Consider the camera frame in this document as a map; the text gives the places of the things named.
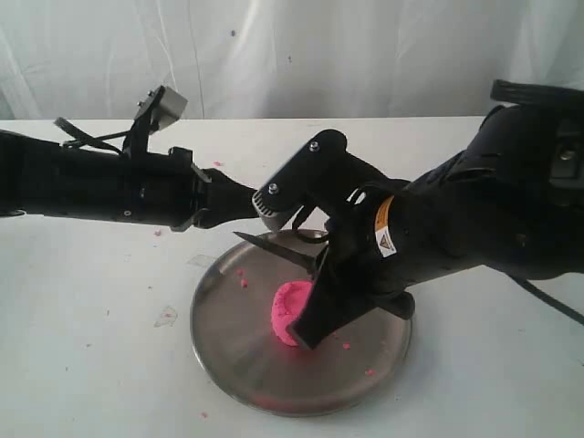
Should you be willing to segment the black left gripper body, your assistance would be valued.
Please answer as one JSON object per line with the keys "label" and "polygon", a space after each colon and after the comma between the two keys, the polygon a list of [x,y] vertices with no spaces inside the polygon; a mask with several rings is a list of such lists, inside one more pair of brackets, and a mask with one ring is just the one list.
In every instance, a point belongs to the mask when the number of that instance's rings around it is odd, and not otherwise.
{"label": "black left gripper body", "polygon": [[124,221],[184,232],[204,210],[210,177],[193,163],[192,151],[172,147],[165,154],[131,155],[125,161],[122,180]]}

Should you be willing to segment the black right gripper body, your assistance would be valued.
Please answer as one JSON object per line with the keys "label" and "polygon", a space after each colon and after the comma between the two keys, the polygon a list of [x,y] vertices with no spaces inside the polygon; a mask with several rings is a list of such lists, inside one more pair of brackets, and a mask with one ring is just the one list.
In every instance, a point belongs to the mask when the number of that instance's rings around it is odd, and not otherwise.
{"label": "black right gripper body", "polygon": [[332,263],[372,301],[455,273],[448,209],[426,174],[389,178],[347,154],[318,189]]}

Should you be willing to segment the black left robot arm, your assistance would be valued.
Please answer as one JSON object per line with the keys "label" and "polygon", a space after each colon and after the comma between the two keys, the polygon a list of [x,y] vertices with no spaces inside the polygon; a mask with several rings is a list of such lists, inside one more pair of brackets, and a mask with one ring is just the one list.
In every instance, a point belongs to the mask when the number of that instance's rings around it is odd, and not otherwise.
{"label": "black left robot arm", "polygon": [[1,213],[209,229],[252,219],[254,189],[172,148],[133,158],[1,133]]}

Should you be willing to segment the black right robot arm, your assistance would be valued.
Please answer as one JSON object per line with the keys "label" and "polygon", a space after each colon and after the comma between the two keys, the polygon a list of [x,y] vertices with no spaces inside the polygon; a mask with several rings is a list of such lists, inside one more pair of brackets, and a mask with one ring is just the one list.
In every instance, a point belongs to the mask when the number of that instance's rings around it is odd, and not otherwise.
{"label": "black right robot arm", "polygon": [[522,286],[583,270],[583,94],[496,80],[470,144],[416,180],[350,159],[309,201],[328,241],[288,326],[313,349],[380,308],[408,320],[411,288],[476,266]]}

